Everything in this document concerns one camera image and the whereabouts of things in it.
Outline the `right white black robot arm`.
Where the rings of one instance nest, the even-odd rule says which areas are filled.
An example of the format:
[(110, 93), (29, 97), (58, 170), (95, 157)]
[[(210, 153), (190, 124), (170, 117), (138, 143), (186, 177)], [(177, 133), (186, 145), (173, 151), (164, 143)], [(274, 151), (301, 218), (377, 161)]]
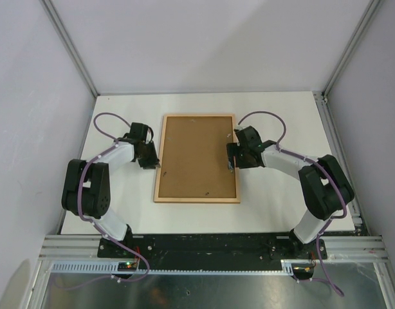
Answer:
[(252, 127), (234, 129), (237, 142), (226, 145), (228, 168), (263, 167), (278, 170), (300, 182), (306, 212), (289, 232), (288, 250), (295, 258), (311, 252), (311, 242), (334, 219), (344, 218), (355, 193), (338, 160), (327, 154), (310, 158), (267, 140)]

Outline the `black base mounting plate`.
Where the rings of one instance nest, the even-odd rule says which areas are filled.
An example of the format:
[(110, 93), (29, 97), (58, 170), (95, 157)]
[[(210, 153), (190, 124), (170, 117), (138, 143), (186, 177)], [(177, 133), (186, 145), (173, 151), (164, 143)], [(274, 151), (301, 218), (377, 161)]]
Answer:
[(323, 240), (300, 252), (290, 252), (289, 233), (144, 234), (130, 236), (125, 245), (145, 260), (141, 267), (209, 267), (215, 270), (272, 269), (283, 259), (327, 259)]

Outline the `aluminium front rail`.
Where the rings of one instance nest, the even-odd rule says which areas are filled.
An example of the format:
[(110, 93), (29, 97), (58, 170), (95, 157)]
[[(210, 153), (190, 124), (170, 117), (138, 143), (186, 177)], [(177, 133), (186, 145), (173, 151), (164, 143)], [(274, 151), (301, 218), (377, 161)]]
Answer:
[[(380, 236), (324, 236), (330, 262), (386, 263), (389, 255)], [(99, 235), (46, 236), (40, 260), (97, 260)]]

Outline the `aluminium corner post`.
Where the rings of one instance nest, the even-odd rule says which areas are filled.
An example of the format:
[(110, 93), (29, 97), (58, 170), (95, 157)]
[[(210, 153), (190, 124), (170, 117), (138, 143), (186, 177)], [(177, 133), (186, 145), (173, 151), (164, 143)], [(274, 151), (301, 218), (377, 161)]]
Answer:
[(359, 19), (352, 35), (350, 36), (339, 60), (337, 61), (335, 68), (329, 76), (321, 95), (323, 98), (327, 98), (333, 89), (334, 85), (341, 77), (343, 71), (346, 69), (349, 61), (352, 59), (357, 47), (364, 38), (378, 11), (382, 7), (384, 1), (382, 0), (371, 0), (369, 1), (366, 9), (364, 10), (361, 18)]
[(67, 54), (69, 55), (73, 65), (75, 66), (77, 73), (82, 78), (86, 88), (90, 92), (93, 98), (97, 98), (99, 96), (99, 92), (96, 89), (95, 83), (91, 78), (82, 57), (80, 56), (72, 38), (69, 34), (68, 30), (66, 29), (64, 22), (56, 9), (53, 1), (50, 0), (40, 0), (40, 4), (42, 5), (43, 10), (45, 11), (50, 23), (52, 24), (54, 30), (56, 31), (57, 35), (61, 43), (63, 44)]

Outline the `left aluminium corner post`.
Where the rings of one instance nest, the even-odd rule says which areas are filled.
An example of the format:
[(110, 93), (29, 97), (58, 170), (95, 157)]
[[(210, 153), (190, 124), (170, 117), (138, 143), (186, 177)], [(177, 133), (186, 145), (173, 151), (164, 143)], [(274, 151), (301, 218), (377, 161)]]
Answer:
[(69, 55), (73, 65), (75, 66), (77, 73), (82, 78), (86, 88), (90, 92), (93, 98), (97, 98), (99, 96), (99, 92), (96, 89), (95, 83), (91, 78), (82, 57), (80, 56), (72, 38), (69, 34), (68, 30), (66, 29), (64, 22), (56, 9), (53, 1), (50, 0), (40, 0), (40, 4), (42, 5), (43, 10), (45, 11), (50, 23), (52, 24), (54, 30), (56, 31), (57, 35), (61, 43), (63, 44), (67, 54)]

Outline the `right aluminium corner post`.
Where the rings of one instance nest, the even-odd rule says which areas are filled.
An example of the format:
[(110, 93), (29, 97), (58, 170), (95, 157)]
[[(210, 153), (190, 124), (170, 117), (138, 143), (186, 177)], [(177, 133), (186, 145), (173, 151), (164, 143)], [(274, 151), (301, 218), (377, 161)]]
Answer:
[(364, 38), (378, 11), (382, 7), (384, 1), (382, 0), (371, 0), (369, 1), (366, 9), (364, 10), (361, 18), (359, 19), (352, 35), (350, 36), (339, 60), (337, 61), (335, 68), (329, 76), (321, 95), (323, 98), (327, 98), (333, 89), (334, 85), (341, 77), (343, 71), (346, 69), (349, 61), (352, 59), (357, 47)]

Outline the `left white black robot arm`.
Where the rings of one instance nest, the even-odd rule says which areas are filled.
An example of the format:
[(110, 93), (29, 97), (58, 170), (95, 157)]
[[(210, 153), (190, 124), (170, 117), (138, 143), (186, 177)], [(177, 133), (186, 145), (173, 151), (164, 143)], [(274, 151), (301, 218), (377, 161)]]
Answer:
[(156, 169), (160, 161), (153, 142), (154, 132), (146, 124), (133, 122), (130, 131), (111, 147), (90, 160), (69, 161), (62, 192), (62, 208), (89, 222), (104, 238), (113, 240), (118, 256), (129, 256), (134, 242), (131, 228), (111, 208), (110, 176), (123, 165), (137, 162), (142, 169)]

